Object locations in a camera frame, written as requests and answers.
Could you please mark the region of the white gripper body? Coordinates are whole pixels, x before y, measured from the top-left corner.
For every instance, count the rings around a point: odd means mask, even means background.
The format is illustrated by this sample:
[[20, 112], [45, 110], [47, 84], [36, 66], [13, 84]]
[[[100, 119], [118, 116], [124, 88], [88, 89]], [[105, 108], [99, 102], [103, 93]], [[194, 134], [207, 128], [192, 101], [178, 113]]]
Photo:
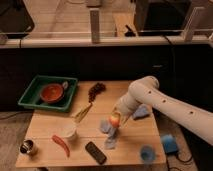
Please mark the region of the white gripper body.
[[137, 108], [138, 102], [129, 96], [122, 96], [115, 104], [115, 110], [124, 117], [129, 117]]

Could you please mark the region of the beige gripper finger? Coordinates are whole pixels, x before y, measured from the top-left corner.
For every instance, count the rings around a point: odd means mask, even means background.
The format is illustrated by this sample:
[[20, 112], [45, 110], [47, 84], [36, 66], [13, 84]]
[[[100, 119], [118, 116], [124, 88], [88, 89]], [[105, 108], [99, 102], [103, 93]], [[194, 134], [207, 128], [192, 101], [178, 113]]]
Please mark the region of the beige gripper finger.
[[128, 117], [124, 115], [120, 115], [120, 121], [119, 121], [119, 128], [123, 127], [125, 123], [127, 122]]
[[110, 116], [116, 116], [118, 114], [118, 111], [116, 108], [113, 108], [111, 113], [110, 113]]

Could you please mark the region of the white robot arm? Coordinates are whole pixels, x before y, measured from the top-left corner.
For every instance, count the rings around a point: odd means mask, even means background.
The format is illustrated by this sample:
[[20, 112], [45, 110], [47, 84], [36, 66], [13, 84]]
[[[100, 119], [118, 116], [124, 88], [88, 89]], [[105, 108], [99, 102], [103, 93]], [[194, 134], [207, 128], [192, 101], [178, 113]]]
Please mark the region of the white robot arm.
[[114, 110], [128, 118], [141, 104], [153, 107], [213, 146], [213, 113], [163, 94], [156, 77], [131, 82]]

